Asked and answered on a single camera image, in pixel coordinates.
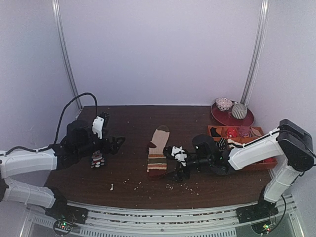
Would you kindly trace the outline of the cream striped knitted sock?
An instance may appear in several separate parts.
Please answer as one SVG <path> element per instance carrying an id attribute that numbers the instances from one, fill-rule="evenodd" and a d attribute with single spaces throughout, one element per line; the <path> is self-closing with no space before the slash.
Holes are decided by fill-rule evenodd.
<path id="1" fill-rule="evenodd" d="M 167 159 L 163 154 L 170 135 L 166 125 L 160 125 L 153 133 L 147 145 L 147 175 L 149 179 L 159 179 L 167 172 Z"/>

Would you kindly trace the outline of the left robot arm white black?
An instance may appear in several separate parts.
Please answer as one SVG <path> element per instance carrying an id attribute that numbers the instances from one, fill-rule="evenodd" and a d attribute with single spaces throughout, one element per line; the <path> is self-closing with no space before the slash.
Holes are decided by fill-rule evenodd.
<path id="1" fill-rule="evenodd" d="M 15 147 L 0 154 L 0 199 L 51 209 L 60 219 L 71 215 L 67 199 L 55 188 L 37 187 L 12 179 L 13 176 L 35 172 L 62 170 L 91 157 L 91 167 L 105 164 L 104 155 L 115 155 L 125 142 L 124 137 L 106 137 L 109 114 L 98 115 L 91 125 L 75 120 L 66 127 L 60 143 L 32 150 Z"/>

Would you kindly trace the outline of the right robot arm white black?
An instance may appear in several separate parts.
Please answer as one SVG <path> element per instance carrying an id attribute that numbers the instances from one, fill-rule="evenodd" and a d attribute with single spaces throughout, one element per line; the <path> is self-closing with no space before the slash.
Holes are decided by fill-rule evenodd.
<path id="1" fill-rule="evenodd" d="M 178 162 L 173 172 L 175 180 L 189 178 L 193 168 L 202 166 L 217 175 L 229 175 L 267 158 L 285 156 L 281 169 L 261 190 L 257 204 L 253 205 L 253 214 L 258 218 L 265 217 L 296 179 L 316 165 L 311 135 L 288 119 L 249 143 L 238 144 L 228 139 L 220 150 L 212 137 L 202 134 L 194 137 L 192 144 L 194 153 L 175 146 L 163 149 L 167 159 Z"/>

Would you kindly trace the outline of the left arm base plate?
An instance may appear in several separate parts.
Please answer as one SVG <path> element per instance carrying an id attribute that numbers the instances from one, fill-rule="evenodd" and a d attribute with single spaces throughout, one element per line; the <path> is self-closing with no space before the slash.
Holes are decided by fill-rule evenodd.
<path id="1" fill-rule="evenodd" d="M 88 210 L 86 208 L 66 205 L 62 209 L 45 208 L 45 214 L 55 220 L 70 224 L 85 224 Z"/>

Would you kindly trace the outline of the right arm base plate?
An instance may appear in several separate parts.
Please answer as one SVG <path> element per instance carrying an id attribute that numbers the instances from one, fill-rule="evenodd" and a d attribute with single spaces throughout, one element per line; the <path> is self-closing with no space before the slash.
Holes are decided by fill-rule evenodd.
<path id="1" fill-rule="evenodd" d="M 268 218 L 271 215 L 279 213 L 275 204 L 254 204 L 236 209 L 236 214 L 239 223 L 247 223 L 263 218 Z"/>

